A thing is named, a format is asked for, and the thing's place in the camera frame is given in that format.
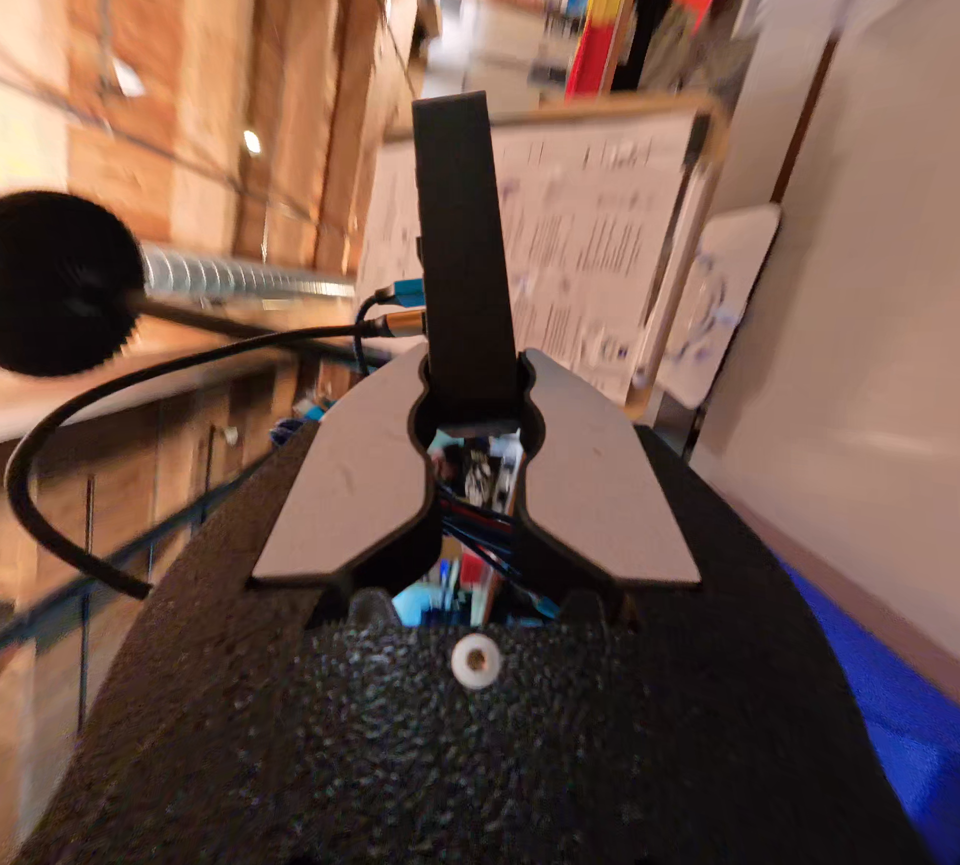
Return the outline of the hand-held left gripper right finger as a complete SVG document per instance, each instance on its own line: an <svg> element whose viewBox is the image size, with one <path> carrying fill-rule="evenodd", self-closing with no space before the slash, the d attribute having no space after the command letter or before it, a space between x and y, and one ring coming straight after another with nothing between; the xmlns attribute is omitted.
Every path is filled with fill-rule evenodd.
<svg viewBox="0 0 960 865"><path fill-rule="evenodd" d="M582 574L696 588L702 575L625 411L541 350L525 350L516 518Z"/></svg>

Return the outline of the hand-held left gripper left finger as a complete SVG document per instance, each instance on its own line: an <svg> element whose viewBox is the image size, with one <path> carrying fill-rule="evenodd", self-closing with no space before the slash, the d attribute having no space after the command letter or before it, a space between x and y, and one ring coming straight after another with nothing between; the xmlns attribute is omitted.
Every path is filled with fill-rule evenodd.
<svg viewBox="0 0 960 865"><path fill-rule="evenodd" d="M251 581L405 590L436 563L442 520L415 432L427 347L416 345L325 413Z"/></svg>

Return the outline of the matte black USB hub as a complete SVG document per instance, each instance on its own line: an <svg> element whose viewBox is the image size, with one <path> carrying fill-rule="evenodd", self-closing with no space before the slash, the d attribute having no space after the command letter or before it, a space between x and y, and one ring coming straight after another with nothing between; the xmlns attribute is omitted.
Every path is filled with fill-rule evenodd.
<svg viewBox="0 0 960 865"><path fill-rule="evenodd" d="M486 93L414 103L428 400L456 437L515 429L520 373Z"/></svg>

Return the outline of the grey desk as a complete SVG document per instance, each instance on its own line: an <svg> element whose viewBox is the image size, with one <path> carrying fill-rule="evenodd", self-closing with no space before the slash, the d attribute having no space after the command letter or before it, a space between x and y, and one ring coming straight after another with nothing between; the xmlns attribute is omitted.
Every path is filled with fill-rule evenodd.
<svg viewBox="0 0 960 865"><path fill-rule="evenodd" d="M958 698L959 0L860 0L693 466Z"/></svg>

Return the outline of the wooden document board with papers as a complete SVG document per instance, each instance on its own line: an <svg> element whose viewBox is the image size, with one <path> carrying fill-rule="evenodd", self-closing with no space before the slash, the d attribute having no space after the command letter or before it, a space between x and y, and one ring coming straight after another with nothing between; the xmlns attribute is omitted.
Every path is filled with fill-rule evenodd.
<svg viewBox="0 0 960 865"><path fill-rule="evenodd" d="M424 279L413 108L411 129L389 133L375 160L358 304ZM653 371L664 351L674 274L687 268L722 155L722 109L697 94L626 93L488 116L519 410L520 355L531 349L623 405L635 372Z"/></svg>

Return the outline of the blue plastic bin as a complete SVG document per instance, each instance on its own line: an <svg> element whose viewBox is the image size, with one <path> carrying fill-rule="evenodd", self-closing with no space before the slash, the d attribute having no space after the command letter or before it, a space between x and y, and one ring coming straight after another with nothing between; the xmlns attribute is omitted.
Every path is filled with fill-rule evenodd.
<svg viewBox="0 0 960 865"><path fill-rule="evenodd" d="M846 675L873 750L937 863L959 862L959 708L785 561Z"/></svg>

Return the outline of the silver ventilation duct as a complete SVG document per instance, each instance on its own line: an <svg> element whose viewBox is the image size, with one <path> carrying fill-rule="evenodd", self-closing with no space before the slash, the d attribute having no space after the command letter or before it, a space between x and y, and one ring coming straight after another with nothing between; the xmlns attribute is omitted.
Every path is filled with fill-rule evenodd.
<svg viewBox="0 0 960 865"><path fill-rule="evenodd" d="M183 251L153 243L139 246L145 288L153 296L188 299L351 299L354 283L274 264Z"/></svg>

